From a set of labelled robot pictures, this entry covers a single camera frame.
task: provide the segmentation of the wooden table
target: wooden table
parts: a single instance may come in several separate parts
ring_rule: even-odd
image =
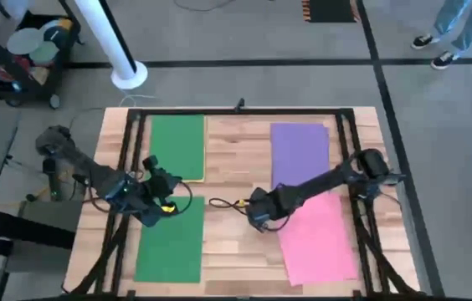
[[[100,130],[95,160],[116,168],[128,109],[107,109]],[[377,148],[386,155],[379,129],[377,113],[372,107],[353,108],[362,149]],[[333,115],[206,115],[206,176],[204,183],[191,183],[194,195],[237,200],[248,197],[253,189],[270,188],[271,146],[269,126],[272,122],[323,123],[330,128],[330,162],[342,161],[339,135]],[[150,122],[147,117],[142,140],[141,158],[148,155]],[[131,137],[134,145],[136,137]],[[384,191],[396,196],[395,190]],[[354,258],[359,263],[357,241],[351,207],[345,186],[335,192],[342,196],[346,228],[351,238]],[[175,195],[186,196],[185,190]],[[378,230],[383,252],[406,282],[418,289],[407,235],[399,205],[385,196],[375,203]],[[72,289],[80,283],[100,255],[107,215],[85,204],[70,257],[64,287]],[[119,295],[129,289],[137,296],[203,296],[203,295],[295,295],[295,296],[351,296],[353,290],[363,289],[362,275],[358,280],[338,283],[318,283],[291,287],[285,271],[282,252],[275,233],[259,233],[245,217],[232,210],[205,207],[203,234],[203,264],[201,283],[136,283],[134,273],[141,233],[141,224],[132,218],[126,239]],[[376,272],[372,255],[372,271]],[[105,291],[110,289],[110,278],[115,260],[108,264]],[[374,287],[379,287],[374,276]]]

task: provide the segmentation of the person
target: person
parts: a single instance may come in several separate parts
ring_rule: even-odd
[[[441,37],[449,33],[458,22],[472,0],[446,0],[435,20],[433,30],[416,37],[411,44],[414,49],[422,49],[431,43],[437,43]],[[461,54],[472,45],[472,12],[470,13],[461,34],[452,42],[453,49],[443,52],[431,62],[431,67],[437,70],[448,68]]]

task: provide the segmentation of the pink cloth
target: pink cloth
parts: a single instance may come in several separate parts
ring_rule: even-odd
[[[278,234],[291,285],[357,278],[337,194],[308,199]]]

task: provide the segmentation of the black shoe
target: black shoe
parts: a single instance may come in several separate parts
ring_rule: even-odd
[[[435,70],[447,69],[456,59],[459,59],[457,54],[452,54],[449,51],[444,51],[438,58],[431,62],[431,68]]]
[[[430,45],[431,43],[437,43],[438,41],[438,38],[434,38],[431,34],[426,34],[425,36],[416,37],[411,44],[411,48],[419,50]]]

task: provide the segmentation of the green mat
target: green mat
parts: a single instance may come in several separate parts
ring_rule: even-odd
[[[184,181],[204,181],[204,116],[154,115],[150,154]]]
[[[172,196],[179,208],[187,196]],[[182,215],[160,220],[141,229],[136,261],[137,282],[199,283],[203,253],[204,197],[194,196]]]

